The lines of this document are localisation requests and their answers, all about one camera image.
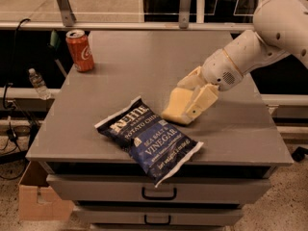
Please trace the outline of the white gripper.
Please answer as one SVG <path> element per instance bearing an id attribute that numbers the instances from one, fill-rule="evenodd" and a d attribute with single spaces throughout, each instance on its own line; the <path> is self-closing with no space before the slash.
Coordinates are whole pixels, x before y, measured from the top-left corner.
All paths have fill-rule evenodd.
<path id="1" fill-rule="evenodd" d="M 202 67 L 198 66 L 177 83 L 177 87 L 182 89 L 194 90 L 197 87 L 183 113 L 185 122 L 191 123 L 210 108 L 218 100 L 218 90 L 230 90 L 243 78 L 224 48 L 214 52 Z"/>

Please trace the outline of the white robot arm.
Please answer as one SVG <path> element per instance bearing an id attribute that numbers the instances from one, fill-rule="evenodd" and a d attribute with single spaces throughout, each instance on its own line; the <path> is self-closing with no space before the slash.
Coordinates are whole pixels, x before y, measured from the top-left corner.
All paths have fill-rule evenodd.
<path id="1" fill-rule="evenodd" d="M 242 32 L 208 57 L 177 86 L 186 98 L 179 120 L 189 124 L 252 70 L 291 54 L 308 66 L 308 13 L 298 0 L 264 0 L 253 15 L 252 30 Z"/>

